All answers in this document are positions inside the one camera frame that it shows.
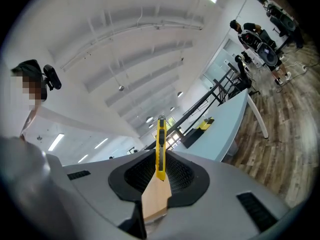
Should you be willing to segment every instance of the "black office chair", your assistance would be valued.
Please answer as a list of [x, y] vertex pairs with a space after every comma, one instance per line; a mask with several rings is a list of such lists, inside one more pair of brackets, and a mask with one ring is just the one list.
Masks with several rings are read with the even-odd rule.
[[257, 94], [257, 93], [260, 95], [260, 91], [256, 90], [252, 86], [252, 80], [247, 76], [244, 65], [242, 64], [241, 56], [237, 55], [234, 60], [238, 64], [238, 68], [240, 70], [240, 76], [238, 78], [239, 82], [234, 85], [234, 87], [235, 87], [234, 90], [228, 95], [229, 99], [231, 99], [232, 97], [234, 97], [235, 95], [237, 95], [241, 91], [243, 91], [245, 89], [250, 89], [250, 88], [252, 88], [254, 90], [254, 91], [249, 92], [250, 96]]

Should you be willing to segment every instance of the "window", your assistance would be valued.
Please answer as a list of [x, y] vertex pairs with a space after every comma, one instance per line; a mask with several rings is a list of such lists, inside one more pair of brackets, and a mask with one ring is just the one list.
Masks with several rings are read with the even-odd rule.
[[154, 137], [154, 139], [156, 140], [157, 139], [157, 130], [153, 131], [151, 133], [152, 137]]
[[126, 152], [127, 155], [133, 154], [135, 147], [131, 148], [129, 151]]
[[178, 135], [178, 134], [175, 134], [175, 135], [173, 135], [173, 138], [174, 138], [174, 140], [176, 141], [176, 140], [179, 139], [179, 135]]
[[168, 123], [168, 121], [165, 121], [166, 130], [169, 130], [171, 128], [171, 125]]
[[174, 126], [177, 122], [176, 122], [176, 120], [174, 120], [174, 118], [171, 116], [171, 117], [167, 120], [167, 123], [172, 127], [172, 126]]
[[169, 142], [170, 145], [175, 143], [175, 141], [172, 138], [168, 139], [168, 142]]

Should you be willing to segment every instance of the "cable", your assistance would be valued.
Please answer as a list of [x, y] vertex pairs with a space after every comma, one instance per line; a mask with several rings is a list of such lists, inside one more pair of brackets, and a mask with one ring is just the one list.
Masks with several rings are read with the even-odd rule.
[[287, 53], [284, 53], [283, 55], [287, 55], [287, 54], [289, 54], [289, 53], [295, 53], [295, 52], [297, 52], [298, 50], [300, 50], [300, 48], [298, 48], [298, 49], [296, 49], [296, 50], [288, 51]]
[[311, 66], [306, 66], [306, 65], [305, 65], [305, 67], [306, 67], [306, 68], [312, 68], [312, 67], [314, 67], [314, 66], [318, 65], [319, 63], [320, 63], [320, 60], [318, 61], [318, 63], [317, 63], [317, 64], [314, 64], [314, 65], [311, 65]]
[[299, 61], [296, 61], [294, 64], [289, 65], [289, 66], [285, 66], [285, 67], [286, 67], [286, 68], [289, 68], [289, 67], [293, 67], [293, 66], [296, 66], [296, 65], [304, 66], [303, 64], [299, 63]]
[[301, 76], [301, 75], [304, 75], [305, 73], [307, 73], [308, 72], [308, 69], [305, 71], [305, 72], [303, 72], [303, 73], [301, 73], [301, 74], [298, 74], [298, 75], [296, 75], [295, 77], [293, 77], [293, 78], [291, 78], [289, 81], [287, 81], [286, 83], [284, 83], [284, 84], [282, 84], [280, 87], [278, 87], [277, 89], [276, 89], [276, 93], [277, 94], [279, 94], [279, 93], [281, 93], [282, 92], [282, 87], [284, 87], [286, 84], [288, 84], [292, 79], [295, 79], [295, 78], [297, 78], [298, 76]]
[[285, 62], [282, 62], [283, 64], [285, 64], [289, 59], [287, 59]]

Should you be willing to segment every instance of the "white table leg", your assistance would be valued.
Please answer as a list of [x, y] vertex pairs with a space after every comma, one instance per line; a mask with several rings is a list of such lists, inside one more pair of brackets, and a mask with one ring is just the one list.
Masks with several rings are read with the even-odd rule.
[[250, 108], [252, 109], [256, 119], [258, 120], [258, 123], [261, 127], [261, 130], [262, 130], [262, 133], [263, 133], [263, 136], [265, 139], [267, 139], [269, 137], [268, 135], [268, 131], [267, 131], [267, 128], [266, 128], [266, 125], [265, 125], [265, 122], [264, 120], [262, 119], [260, 113], [259, 113], [259, 110], [257, 109], [256, 107], [256, 104], [254, 103], [254, 101], [252, 100], [252, 98], [250, 97], [250, 95], [248, 95], [248, 100], [247, 100]]

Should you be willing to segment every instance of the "light blue desk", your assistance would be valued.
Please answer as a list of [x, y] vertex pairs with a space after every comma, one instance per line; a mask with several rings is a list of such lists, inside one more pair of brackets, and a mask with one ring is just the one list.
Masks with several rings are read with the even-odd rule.
[[262, 131], [264, 132], [265, 130], [266, 134], [264, 137], [267, 138], [268, 132], [266, 126], [257, 107], [248, 95], [248, 90], [245, 89], [227, 102], [215, 107], [205, 116], [206, 118], [213, 117], [214, 122], [195, 143], [189, 148], [180, 143], [173, 150], [215, 161], [222, 161], [234, 142], [242, 118], [244, 117], [247, 102], [256, 115], [261, 128], [263, 129], [264, 127]]

